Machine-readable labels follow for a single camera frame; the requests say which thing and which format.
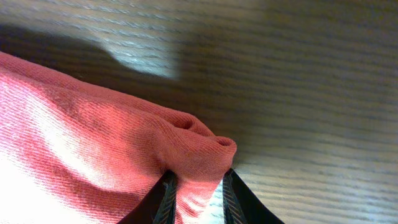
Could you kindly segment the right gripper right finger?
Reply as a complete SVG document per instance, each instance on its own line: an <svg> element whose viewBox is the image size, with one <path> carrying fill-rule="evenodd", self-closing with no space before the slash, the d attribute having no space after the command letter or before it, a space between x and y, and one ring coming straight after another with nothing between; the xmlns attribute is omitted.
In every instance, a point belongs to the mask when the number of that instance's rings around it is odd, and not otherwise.
<svg viewBox="0 0 398 224"><path fill-rule="evenodd" d="M233 169L223 177L222 193L225 224L284 224L264 206Z"/></svg>

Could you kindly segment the red printed t-shirt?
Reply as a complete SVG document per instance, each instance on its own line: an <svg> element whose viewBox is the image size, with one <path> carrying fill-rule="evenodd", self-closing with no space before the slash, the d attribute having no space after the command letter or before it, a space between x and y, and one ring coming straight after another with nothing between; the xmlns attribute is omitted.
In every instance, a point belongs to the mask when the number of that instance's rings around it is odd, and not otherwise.
<svg viewBox="0 0 398 224"><path fill-rule="evenodd" d="M1 222L116 223L162 174L199 223L236 143L181 111L1 54Z"/></svg>

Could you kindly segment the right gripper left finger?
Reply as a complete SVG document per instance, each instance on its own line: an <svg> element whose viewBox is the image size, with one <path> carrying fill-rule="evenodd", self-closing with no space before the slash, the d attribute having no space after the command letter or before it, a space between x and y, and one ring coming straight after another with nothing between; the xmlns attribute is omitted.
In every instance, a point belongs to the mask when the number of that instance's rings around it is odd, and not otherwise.
<svg viewBox="0 0 398 224"><path fill-rule="evenodd" d="M177 176L166 171L139 205L118 224L174 224L176 215Z"/></svg>

